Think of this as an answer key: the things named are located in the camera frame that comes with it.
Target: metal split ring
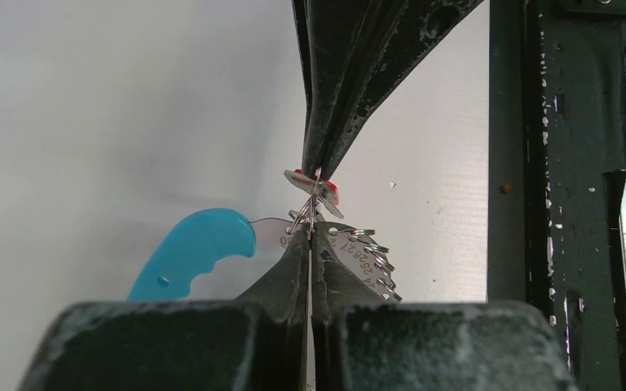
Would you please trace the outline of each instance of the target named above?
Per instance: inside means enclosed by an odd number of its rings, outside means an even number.
[[[364,247],[364,251],[366,253],[369,253],[369,254],[373,255],[373,257],[376,259],[376,262],[378,262],[381,265],[383,265],[387,270],[395,271],[395,267],[392,266],[390,261],[387,260],[387,257],[385,256],[385,253],[381,253],[381,252],[379,252],[377,250],[374,250],[374,249],[372,249],[370,247]]]
[[[400,295],[397,294],[397,292],[395,292],[395,289],[397,288],[397,286],[395,285],[395,283],[392,283],[392,285],[388,284],[385,279],[378,279],[376,281],[376,283],[378,283],[379,285],[385,287],[385,289],[387,289],[387,291],[395,298],[397,299],[397,301],[402,301],[402,297]]]
[[[349,236],[349,241],[351,242],[360,242],[363,244],[366,244],[368,247],[372,248],[373,251],[378,251],[381,253],[389,253],[390,249],[387,247],[383,247],[380,244],[376,243],[375,240],[368,238],[366,236],[355,236],[354,239],[352,239],[351,235]]]
[[[294,230],[296,230],[296,227],[303,221],[306,220],[306,215],[308,214],[308,211],[311,208],[311,203],[310,203],[311,199],[306,200],[306,203],[301,207],[301,210],[298,211],[296,216],[292,216],[293,213],[289,213],[289,216],[291,216],[293,218],[292,224],[291,226],[288,226],[284,231],[289,234],[292,235]]]
[[[377,263],[377,262],[373,263],[373,265],[374,265],[374,266],[376,267],[376,269],[378,269],[378,270],[379,270],[382,274],[384,274],[384,275],[385,275],[385,277],[390,278],[390,279],[392,278],[392,277],[390,277],[390,271],[389,271],[389,270],[387,270],[387,267],[386,267],[385,265],[381,265],[381,264],[379,264],[379,263]]]
[[[336,234],[349,234],[349,240],[353,242],[354,239],[352,239],[351,236],[359,236],[359,235],[370,236],[370,235],[375,235],[376,231],[375,230],[357,230],[355,228],[344,228],[341,230],[330,229],[330,235],[335,236]]]

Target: chipped paint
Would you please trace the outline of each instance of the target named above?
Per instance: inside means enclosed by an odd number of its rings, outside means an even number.
[[[565,301],[562,302],[562,308],[565,311],[565,351],[567,352],[567,368],[572,369],[572,357],[570,355],[570,317],[567,315],[567,295]]]
[[[553,248],[553,238],[552,237],[548,237],[548,246],[546,248],[546,259],[548,260],[549,263],[549,277],[553,277],[553,252],[554,252],[554,248]]]
[[[540,39],[540,44],[543,46],[544,45],[544,35],[545,33],[543,31],[540,32],[541,35],[541,39]],[[541,69],[539,70],[540,74],[541,74],[541,87],[546,88],[548,86],[548,82],[546,81],[546,78],[544,77],[544,75],[546,74],[546,69],[548,69],[548,67],[546,67],[546,54],[545,52],[541,53]],[[546,95],[543,94],[543,115],[541,117],[541,123],[544,125],[545,128],[548,127],[549,125],[549,119],[548,119],[548,109],[547,107],[549,107],[549,105],[546,102]],[[542,134],[543,137],[543,143],[545,146],[547,146],[549,144],[549,132],[544,131]],[[548,193],[550,193],[550,183],[549,185],[546,187],[546,190]],[[549,198],[549,194],[546,194],[546,207],[548,209],[550,209],[551,207],[551,200]]]

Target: blue plastic handle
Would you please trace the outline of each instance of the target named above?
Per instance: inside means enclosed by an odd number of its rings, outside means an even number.
[[[255,233],[233,209],[206,209],[184,218],[162,240],[135,280],[128,300],[174,301],[187,297],[191,281],[220,259],[252,257]]]

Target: white backdrop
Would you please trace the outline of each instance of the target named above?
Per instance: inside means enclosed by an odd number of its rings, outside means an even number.
[[[484,4],[333,178],[405,301],[485,299],[487,84]],[[125,298],[182,217],[300,207],[282,172],[304,116],[289,0],[0,0],[0,390],[65,306]]]

